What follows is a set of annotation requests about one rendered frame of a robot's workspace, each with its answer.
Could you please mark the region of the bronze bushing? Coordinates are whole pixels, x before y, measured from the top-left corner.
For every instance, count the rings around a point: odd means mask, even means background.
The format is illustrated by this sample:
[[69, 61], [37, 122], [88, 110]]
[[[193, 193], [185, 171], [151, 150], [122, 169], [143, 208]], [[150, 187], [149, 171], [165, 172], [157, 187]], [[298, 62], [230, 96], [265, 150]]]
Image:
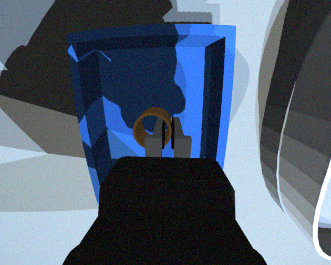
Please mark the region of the bronze bushing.
[[160, 107], [150, 107], [146, 109], [135, 121], [133, 125], [133, 136], [135, 141], [144, 148], [144, 138], [147, 135], [150, 135], [145, 131], [142, 125], [142, 119], [147, 116], [157, 116], [163, 119], [168, 125], [168, 129], [165, 131], [165, 141], [164, 146], [170, 141], [172, 135], [172, 127], [171, 127], [171, 117], [166, 110]]

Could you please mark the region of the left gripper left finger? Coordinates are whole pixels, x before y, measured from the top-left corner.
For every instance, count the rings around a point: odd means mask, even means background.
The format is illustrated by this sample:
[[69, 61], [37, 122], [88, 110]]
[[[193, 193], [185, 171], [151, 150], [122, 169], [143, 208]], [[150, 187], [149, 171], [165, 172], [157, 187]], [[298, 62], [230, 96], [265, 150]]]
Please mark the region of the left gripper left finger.
[[162, 157], [165, 141], [165, 121], [158, 117], [153, 134], [144, 138], [145, 157]]

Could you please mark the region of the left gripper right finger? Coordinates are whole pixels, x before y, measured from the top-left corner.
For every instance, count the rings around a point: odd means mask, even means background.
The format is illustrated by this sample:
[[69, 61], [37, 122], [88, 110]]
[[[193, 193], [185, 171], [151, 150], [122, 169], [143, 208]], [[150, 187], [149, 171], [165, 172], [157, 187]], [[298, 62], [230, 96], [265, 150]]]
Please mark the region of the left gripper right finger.
[[174, 158], [191, 158], [192, 138], [184, 135], [180, 118], [172, 117], [171, 149], [174, 149]]

